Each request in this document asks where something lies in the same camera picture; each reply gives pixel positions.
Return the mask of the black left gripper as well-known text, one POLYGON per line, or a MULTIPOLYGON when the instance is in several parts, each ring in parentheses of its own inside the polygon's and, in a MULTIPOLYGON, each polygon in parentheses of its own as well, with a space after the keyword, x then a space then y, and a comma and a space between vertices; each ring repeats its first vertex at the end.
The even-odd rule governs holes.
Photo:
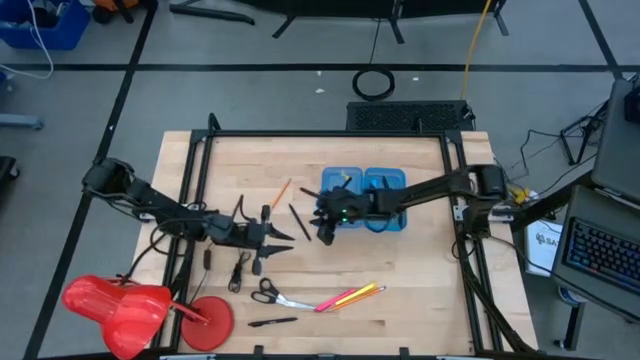
MULTIPOLYGON (((219 210, 214 211, 214 243, 221 246, 254 250, 252 274, 256 276, 263 274, 262 258, 293 249, 292 246, 265 244, 270 213, 270 206, 263 205, 260 220, 248 218, 245 223, 236 223, 234 221, 235 215, 224 215, 219 210)), ((279 240, 295 240, 294 237, 277 230, 273 225, 269 226, 269 236, 279 240)))

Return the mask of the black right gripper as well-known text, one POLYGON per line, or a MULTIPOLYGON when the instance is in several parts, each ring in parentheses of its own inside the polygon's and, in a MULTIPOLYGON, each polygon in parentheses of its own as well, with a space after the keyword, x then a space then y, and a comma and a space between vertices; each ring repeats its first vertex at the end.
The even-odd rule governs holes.
POLYGON ((316 209, 310 223, 319 225, 317 237, 326 246, 331 246, 335 238, 336 225, 364 219, 371 206, 372 200, 367 194, 356 194, 346 188, 322 191, 317 197, 316 209))

